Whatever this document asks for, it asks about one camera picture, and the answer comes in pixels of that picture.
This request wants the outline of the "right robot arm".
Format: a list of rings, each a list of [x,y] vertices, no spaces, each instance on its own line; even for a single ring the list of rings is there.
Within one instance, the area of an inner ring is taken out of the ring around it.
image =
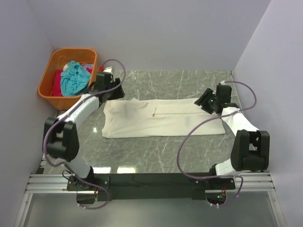
[[[269,165],[270,135],[253,126],[242,109],[231,101],[232,88],[218,84],[216,90],[207,88],[195,105],[209,114],[217,114],[235,135],[228,160],[211,167],[210,176],[235,175],[241,172],[267,170]]]

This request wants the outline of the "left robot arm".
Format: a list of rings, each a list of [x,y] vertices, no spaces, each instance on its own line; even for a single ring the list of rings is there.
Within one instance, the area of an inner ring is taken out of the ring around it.
[[[91,113],[106,101],[125,96],[120,78],[109,72],[98,73],[81,98],[57,118],[49,117],[44,125],[43,152],[53,167],[64,166],[75,178],[92,183],[94,171],[80,156],[78,128]]]

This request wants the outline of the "white t shirt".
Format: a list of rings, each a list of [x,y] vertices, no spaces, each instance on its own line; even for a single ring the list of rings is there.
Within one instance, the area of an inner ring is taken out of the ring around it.
[[[214,117],[194,99],[112,100],[104,107],[102,135],[108,139],[186,136]]]

